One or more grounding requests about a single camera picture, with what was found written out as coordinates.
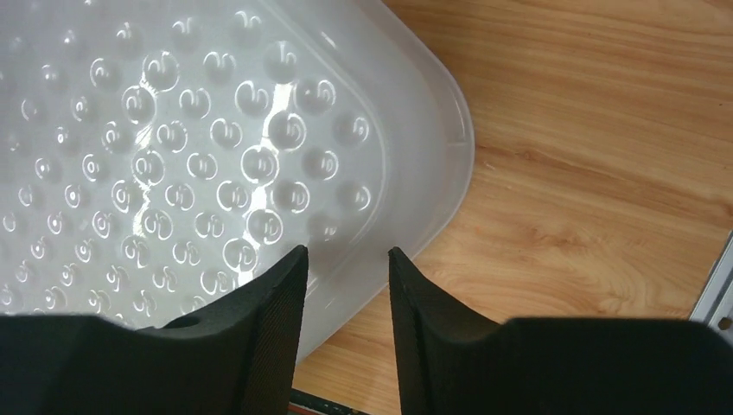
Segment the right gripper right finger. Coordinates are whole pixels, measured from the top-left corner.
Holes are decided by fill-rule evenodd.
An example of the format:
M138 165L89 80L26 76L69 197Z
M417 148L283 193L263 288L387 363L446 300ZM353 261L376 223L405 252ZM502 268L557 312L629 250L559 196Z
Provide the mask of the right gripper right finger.
M398 248L389 291L404 414L729 414L732 348L679 319L494 322Z

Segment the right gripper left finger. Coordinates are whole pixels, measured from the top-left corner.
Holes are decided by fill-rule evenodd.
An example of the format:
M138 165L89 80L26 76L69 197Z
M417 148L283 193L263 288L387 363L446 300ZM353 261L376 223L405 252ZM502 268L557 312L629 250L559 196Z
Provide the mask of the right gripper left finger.
M285 414L309 257L161 328L91 315L1 320L4 414Z

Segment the large white plastic tub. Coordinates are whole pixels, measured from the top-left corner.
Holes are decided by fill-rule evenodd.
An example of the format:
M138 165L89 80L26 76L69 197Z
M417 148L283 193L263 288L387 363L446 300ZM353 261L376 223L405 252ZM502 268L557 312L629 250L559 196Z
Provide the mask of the large white plastic tub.
M5 315L160 327L303 245L303 359L474 159L461 88L381 1L1 4Z

